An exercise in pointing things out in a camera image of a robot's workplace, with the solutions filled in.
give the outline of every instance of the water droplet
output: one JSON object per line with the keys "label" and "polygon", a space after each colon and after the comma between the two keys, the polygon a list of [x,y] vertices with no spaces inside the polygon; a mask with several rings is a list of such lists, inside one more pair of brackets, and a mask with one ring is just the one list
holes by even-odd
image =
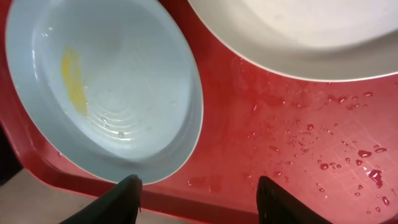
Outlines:
{"label": "water droplet", "polygon": [[210,182],[209,183],[209,192],[210,193],[220,193],[221,185],[218,182]]}
{"label": "water droplet", "polygon": [[278,151],[279,151],[279,148],[276,147],[276,146],[269,146],[269,149],[271,149],[271,150],[273,150],[273,151],[275,151],[275,152],[278,152]]}
{"label": "water droplet", "polygon": [[343,143],[346,147],[348,147],[350,149],[356,149],[353,146],[351,146],[350,144],[348,144],[347,142],[341,141],[341,143]]}
{"label": "water droplet", "polygon": [[118,136],[119,136],[119,138],[124,138],[124,133],[123,133],[122,131],[120,131],[120,132],[118,133]]}
{"label": "water droplet", "polygon": [[347,100],[347,97],[345,97],[345,96],[341,96],[341,97],[337,98],[337,102],[339,104],[342,104],[345,100]]}
{"label": "water droplet", "polygon": [[381,197],[381,199],[383,200],[385,205],[389,205],[390,204],[390,201],[387,199],[386,196]]}
{"label": "water droplet", "polygon": [[249,174],[249,173],[243,173],[242,174],[242,179],[247,180],[247,179],[250,179],[250,178],[251,178],[251,174]]}
{"label": "water droplet", "polygon": [[303,107],[303,105],[301,105],[300,103],[292,103],[292,106],[297,109],[301,109]]}
{"label": "water droplet", "polygon": [[373,181],[375,181],[376,186],[378,188],[381,188],[383,186],[383,181],[381,180],[381,171],[380,170],[372,170],[371,172],[367,172],[367,175]]}
{"label": "water droplet", "polygon": [[359,107],[359,103],[357,103],[355,105],[352,104],[352,105],[346,106],[347,110],[350,110],[350,111],[353,111],[357,107]]}
{"label": "water droplet", "polygon": [[187,181],[187,185],[196,188],[205,188],[207,186],[207,177],[195,177]]}
{"label": "water droplet", "polygon": [[329,165],[328,164],[321,164],[320,168],[321,168],[321,170],[325,170],[325,169],[329,168]]}
{"label": "water droplet", "polygon": [[333,132],[331,132],[329,129],[327,129],[327,128],[323,128],[323,130],[325,130],[325,131],[327,131],[329,134],[331,134],[331,135],[335,135]]}
{"label": "water droplet", "polygon": [[359,165],[361,165],[361,164],[362,164],[362,162],[363,162],[363,161],[362,161],[362,160],[359,160],[359,159],[357,159],[355,162],[356,162],[356,165],[357,165],[357,166],[359,166]]}
{"label": "water droplet", "polygon": [[372,153],[371,153],[371,152],[368,152],[368,151],[365,151],[365,150],[359,150],[359,151],[358,151],[358,155],[359,155],[360,157],[362,157],[362,158],[367,158],[367,157],[371,156]]}
{"label": "water droplet", "polygon": [[274,172],[274,177],[280,177],[282,175],[281,171],[275,171]]}
{"label": "water droplet", "polygon": [[371,91],[367,91],[363,94],[363,96],[373,96],[373,93]]}
{"label": "water droplet", "polygon": [[380,152],[386,152],[386,151],[387,151],[386,148],[378,148],[378,149],[376,149],[374,152],[375,152],[375,153],[380,153]]}

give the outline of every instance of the egg yolk stain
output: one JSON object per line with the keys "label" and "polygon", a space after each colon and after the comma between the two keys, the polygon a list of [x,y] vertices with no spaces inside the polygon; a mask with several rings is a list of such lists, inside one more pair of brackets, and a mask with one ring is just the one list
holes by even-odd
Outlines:
{"label": "egg yolk stain", "polygon": [[79,55],[70,47],[65,47],[62,57],[61,74],[69,100],[77,112],[82,115],[88,115],[88,102],[83,92],[84,86],[80,78]]}

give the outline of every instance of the white bowl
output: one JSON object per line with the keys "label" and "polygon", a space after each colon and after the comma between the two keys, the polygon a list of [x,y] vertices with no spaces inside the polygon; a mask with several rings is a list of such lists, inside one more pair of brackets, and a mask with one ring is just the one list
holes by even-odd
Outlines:
{"label": "white bowl", "polygon": [[176,172],[198,141],[200,77],[156,0],[15,0],[6,53],[42,134],[95,176],[144,184]]}
{"label": "white bowl", "polygon": [[342,82],[398,72],[396,0],[188,0],[232,51],[266,70]]}

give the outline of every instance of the floor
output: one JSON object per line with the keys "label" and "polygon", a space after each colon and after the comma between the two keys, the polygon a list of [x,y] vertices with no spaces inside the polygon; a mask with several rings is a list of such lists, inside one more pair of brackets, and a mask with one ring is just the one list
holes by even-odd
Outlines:
{"label": "floor", "polygon": [[[53,189],[41,183],[27,170],[22,170],[0,187],[0,223],[60,223],[93,200],[90,197]],[[137,223],[186,224],[189,222],[142,211],[138,215]]]}

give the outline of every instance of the red plastic surface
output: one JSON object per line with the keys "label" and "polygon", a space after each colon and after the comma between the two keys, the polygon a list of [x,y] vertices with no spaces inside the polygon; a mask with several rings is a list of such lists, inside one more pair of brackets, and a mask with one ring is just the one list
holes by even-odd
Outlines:
{"label": "red plastic surface", "polygon": [[[203,222],[256,223],[257,180],[268,175],[335,223],[376,223],[398,212],[397,75],[351,83],[283,78],[229,51],[188,2],[161,3],[197,61],[205,117],[193,156],[170,178],[144,187],[144,208]],[[9,5],[0,2],[1,43]],[[3,44],[0,105],[15,153],[40,180],[95,197],[113,186],[73,165],[40,134],[16,95]]]}

